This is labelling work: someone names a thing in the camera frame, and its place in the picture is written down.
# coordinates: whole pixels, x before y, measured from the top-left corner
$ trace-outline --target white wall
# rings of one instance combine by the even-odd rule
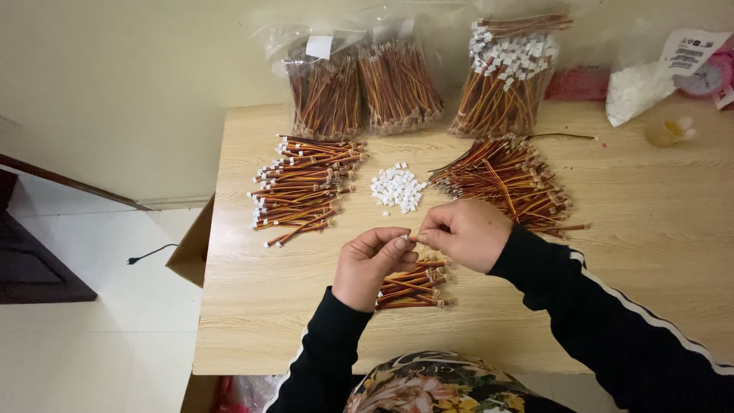
[[[485,3],[505,10],[548,2]],[[653,37],[734,22],[733,0],[575,3],[595,7],[577,7],[584,14],[564,34],[567,57],[626,33],[637,17],[657,22]],[[250,33],[273,10],[323,15],[337,4],[364,2],[5,0],[0,113],[23,130],[0,138],[0,153],[136,200],[207,198],[224,108],[287,98]],[[465,56],[465,30],[455,33],[453,49]],[[460,80],[462,60],[454,64]]]

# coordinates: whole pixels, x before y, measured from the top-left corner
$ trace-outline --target cable pile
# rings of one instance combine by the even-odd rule
[[[565,14],[472,23],[473,62],[448,130],[469,137],[531,134],[559,53],[551,30],[572,23]]]
[[[439,300],[437,286],[450,281],[448,260],[436,259],[433,255],[415,263],[409,273],[387,278],[377,296],[377,309],[399,309],[403,307],[444,308],[455,304],[455,300]]]
[[[372,132],[415,131],[441,119],[443,101],[415,40],[367,43],[360,46],[358,55]]]
[[[278,136],[283,141],[275,151],[283,158],[258,170],[252,181],[260,182],[260,189],[247,193],[255,203],[252,228],[295,229],[265,242],[265,248],[282,247],[296,234],[321,232],[334,225],[332,217],[340,210],[336,201],[355,190],[352,185],[343,186],[344,179],[354,180],[366,157],[366,143],[316,143]]]
[[[573,203],[548,169],[526,137],[508,134],[476,140],[459,159],[432,171],[428,182],[454,199],[489,201],[532,232],[563,238],[564,231],[589,228],[562,224]]]
[[[306,42],[283,59],[296,105],[293,134],[312,140],[340,142],[362,132],[360,80],[355,47],[329,59],[306,54]]]

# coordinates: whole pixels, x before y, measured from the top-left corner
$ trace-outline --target black sleeve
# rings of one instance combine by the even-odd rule
[[[341,412],[352,390],[357,342],[372,313],[350,309],[327,287],[301,348],[264,412]]]
[[[553,336],[631,412],[734,411],[734,367],[592,275],[584,256],[515,226],[489,272],[547,310]]]

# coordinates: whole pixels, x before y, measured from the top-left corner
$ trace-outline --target wood grain tabletop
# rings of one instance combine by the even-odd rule
[[[610,287],[671,320],[706,345],[717,361],[734,361],[734,114],[713,112],[700,139],[668,149],[643,136],[654,112],[613,129],[603,104],[541,106],[537,133],[592,134],[598,141],[539,137],[537,148],[557,171],[574,207],[568,223],[591,223],[565,241],[586,255]],[[195,374],[284,373],[301,331],[330,285],[339,248],[375,226],[418,230],[428,208],[450,201],[430,187],[418,211],[377,206],[369,185],[381,168],[407,162],[420,181],[462,154],[470,140],[436,128],[366,135],[370,157],[357,190],[341,200],[336,225],[296,236],[282,248],[265,240],[288,229],[253,231],[257,169],[276,157],[289,130],[284,106],[228,110],[211,225]],[[389,211],[390,216],[382,215]],[[532,312],[508,281],[454,267],[442,288],[456,306],[377,312],[362,335],[355,373],[412,351],[447,350],[483,358],[509,373],[588,371],[551,335],[545,312]]]

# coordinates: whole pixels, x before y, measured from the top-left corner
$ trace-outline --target white tile floor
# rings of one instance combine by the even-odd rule
[[[0,306],[0,413],[178,412],[201,292],[164,266],[173,248],[126,260],[177,243],[199,210],[125,211],[58,187],[39,201],[30,186],[12,213],[99,298]],[[579,412],[618,411],[590,374],[517,378]]]

